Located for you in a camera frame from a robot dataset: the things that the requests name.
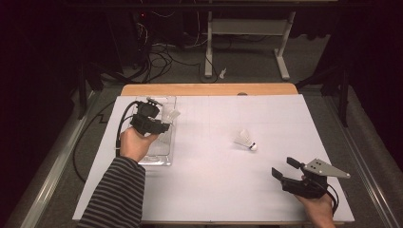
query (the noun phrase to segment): dark background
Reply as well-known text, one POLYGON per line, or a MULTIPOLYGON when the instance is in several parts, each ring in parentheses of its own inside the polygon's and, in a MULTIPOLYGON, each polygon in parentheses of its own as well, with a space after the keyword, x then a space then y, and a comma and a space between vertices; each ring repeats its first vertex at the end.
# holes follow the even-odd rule
MULTIPOLYGON (((351 85, 400 168, 403 167, 401 5, 399 1, 388 4, 376 1, 373 9, 359 13, 300 10, 291 33, 291 37, 308 34, 310 39, 332 34, 317 72, 339 58, 349 58, 351 85)), ((215 13, 266 18, 285 12, 215 13)), ((66 10, 60 2, 52 0, 0 2, 0 226, 7 221, 71 114, 70 94, 78 85, 78 69, 94 62, 122 71, 122 66, 136 64, 140 58, 137 33, 130 24, 132 16, 66 10)), ((189 12, 144 22, 150 23, 158 36, 177 46, 182 44, 183 31, 193 35, 198 32, 197 20, 189 12)), ((202 12, 202 29, 205 22, 206 13, 202 12)))

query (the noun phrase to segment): striped shirt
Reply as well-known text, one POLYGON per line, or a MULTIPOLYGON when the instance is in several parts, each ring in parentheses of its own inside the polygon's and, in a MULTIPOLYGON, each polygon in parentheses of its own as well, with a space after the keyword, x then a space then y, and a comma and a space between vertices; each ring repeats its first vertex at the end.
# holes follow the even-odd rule
POLYGON ((140 227, 145 169, 115 158, 104 173, 77 227, 140 227))

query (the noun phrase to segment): human hand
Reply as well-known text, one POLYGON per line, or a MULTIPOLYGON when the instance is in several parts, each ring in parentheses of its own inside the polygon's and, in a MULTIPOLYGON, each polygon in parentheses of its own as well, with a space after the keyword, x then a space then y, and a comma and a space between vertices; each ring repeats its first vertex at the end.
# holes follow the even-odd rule
POLYGON ((316 228, 334 228, 332 199, 325 194, 320 199, 306 199, 295 195, 305 207, 309 220, 316 228))
POLYGON ((134 127, 129 127, 121 133, 121 156, 139 162, 147 154, 149 146, 158 138, 158 135, 144 136, 134 127))

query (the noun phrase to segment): shuttlecock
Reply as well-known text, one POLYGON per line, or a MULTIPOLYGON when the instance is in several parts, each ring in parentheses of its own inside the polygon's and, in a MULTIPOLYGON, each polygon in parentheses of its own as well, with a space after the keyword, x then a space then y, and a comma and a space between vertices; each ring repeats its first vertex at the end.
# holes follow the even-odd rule
POLYGON ((249 132, 246 129, 242 129, 234 140, 235 143, 247 146, 250 150, 257 150, 258 146, 251 140, 249 132))
POLYGON ((181 112, 176 110, 176 109, 172 109, 172 108, 166 108, 165 110, 163 110, 163 116, 161 121, 163 123, 166 124, 172 124, 173 121, 179 116, 181 115, 181 112))

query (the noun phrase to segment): white tabletop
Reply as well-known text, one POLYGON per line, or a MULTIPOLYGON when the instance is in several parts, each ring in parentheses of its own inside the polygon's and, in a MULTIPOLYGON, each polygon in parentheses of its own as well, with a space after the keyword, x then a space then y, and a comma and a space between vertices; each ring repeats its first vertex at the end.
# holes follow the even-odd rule
MULTIPOLYGON (((135 97, 118 97, 73 219, 80 219, 115 156, 123 111, 135 97)), ((301 204, 271 176, 300 179, 287 157, 330 163, 301 95, 178 96, 173 162, 146 166, 143 221, 218 223, 302 223, 301 204), (245 128, 257 151, 233 143, 245 128)), ((336 178, 328 182, 340 197, 335 221, 354 217, 336 178)))

